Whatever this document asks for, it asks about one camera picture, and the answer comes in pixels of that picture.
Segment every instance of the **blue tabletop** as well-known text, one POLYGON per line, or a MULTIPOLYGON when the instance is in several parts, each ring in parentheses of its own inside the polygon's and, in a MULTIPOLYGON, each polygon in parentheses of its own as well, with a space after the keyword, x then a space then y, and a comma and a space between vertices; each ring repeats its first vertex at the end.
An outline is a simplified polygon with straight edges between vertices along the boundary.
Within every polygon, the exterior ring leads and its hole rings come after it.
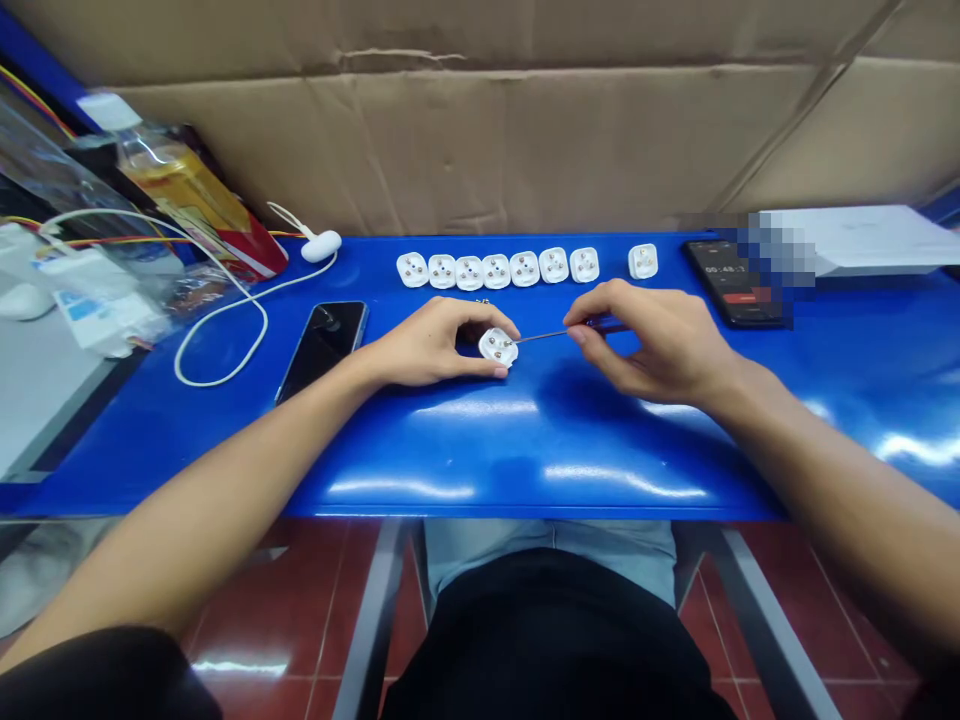
MULTIPOLYGON (((430 297, 489 298, 524 335, 560 329, 590 285, 504 290, 405 288, 400 253, 454 256, 592 245, 600 280, 626 274, 633 245, 657 246, 645 287, 701 293, 680 245, 703 235, 497 236, 346 239, 326 274, 264 300, 270 329, 234 380, 196 389, 173 375, 182 338, 160 344, 60 469, 33 486, 0 486, 0 512, 124 513, 205 451, 269 411, 311 308, 363 300, 365 342, 430 297)), ((295 258, 281 280, 313 269, 295 258)), ((794 330, 723 332, 774 369, 814 412, 875 455, 960 507, 960 284, 922 277, 820 283, 794 330)), ((184 360, 196 380, 222 377, 259 330, 245 306, 208 323, 184 360)), ((613 336, 621 350, 636 345, 613 336)), ((520 347, 504 382, 460 380, 383 391, 357 413, 307 475, 295 515, 596 517, 748 520, 781 508, 729 438, 688 407, 618 395, 566 336, 520 347)))

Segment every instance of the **right hand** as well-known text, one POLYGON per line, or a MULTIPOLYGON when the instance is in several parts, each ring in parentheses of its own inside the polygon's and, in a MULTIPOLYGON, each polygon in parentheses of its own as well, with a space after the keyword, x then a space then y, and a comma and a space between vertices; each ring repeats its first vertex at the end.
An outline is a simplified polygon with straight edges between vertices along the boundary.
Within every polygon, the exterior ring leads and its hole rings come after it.
POLYGON ((681 290, 647 290, 611 280, 580 296, 563 324, 617 390, 655 403, 709 412, 729 401, 759 368, 727 344, 703 300, 681 290), (640 350, 619 355, 596 330, 581 324, 602 313, 631 328, 640 350))

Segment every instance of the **cardboard box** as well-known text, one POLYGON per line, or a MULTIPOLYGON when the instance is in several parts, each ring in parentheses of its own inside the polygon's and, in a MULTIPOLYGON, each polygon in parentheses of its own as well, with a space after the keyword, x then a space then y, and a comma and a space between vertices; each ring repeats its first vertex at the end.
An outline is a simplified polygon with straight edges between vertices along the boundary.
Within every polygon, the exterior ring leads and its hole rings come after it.
POLYGON ((954 0, 4 2, 317 229, 695 227, 960 175, 954 0))

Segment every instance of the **smartphone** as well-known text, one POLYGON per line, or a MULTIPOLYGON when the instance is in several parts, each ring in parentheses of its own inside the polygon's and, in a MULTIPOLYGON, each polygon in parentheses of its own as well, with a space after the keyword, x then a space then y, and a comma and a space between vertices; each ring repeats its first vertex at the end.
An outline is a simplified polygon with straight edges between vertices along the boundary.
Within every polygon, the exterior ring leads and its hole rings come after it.
POLYGON ((317 305, 310 313, 300 344, 277 392, 276 404, 292 398, 356 350, 366 325, 366 303, 317 305))
POLYGON ((700 282, 728 325, 737 328, 784 327, 783 318, 772 313, 770 303, 757 298, 756 275, 737 253, 737 244, 725 240, 691 240, 683 251, 700 282))

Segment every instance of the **left hand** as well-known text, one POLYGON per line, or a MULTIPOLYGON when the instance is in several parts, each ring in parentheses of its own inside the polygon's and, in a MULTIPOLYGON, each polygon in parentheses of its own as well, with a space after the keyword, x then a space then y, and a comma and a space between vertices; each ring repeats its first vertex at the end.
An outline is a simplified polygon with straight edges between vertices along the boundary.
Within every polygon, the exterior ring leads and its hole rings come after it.
POLYGON ((493 305, 434 297, 354 357, 366 363, 383 384, 419 387, 459 375, 505 378, 508 371, 500 363, 456 351, 457 330, 467 323, 484 330, 498 327, 514 340, 520 339, 517 326, 493 305))

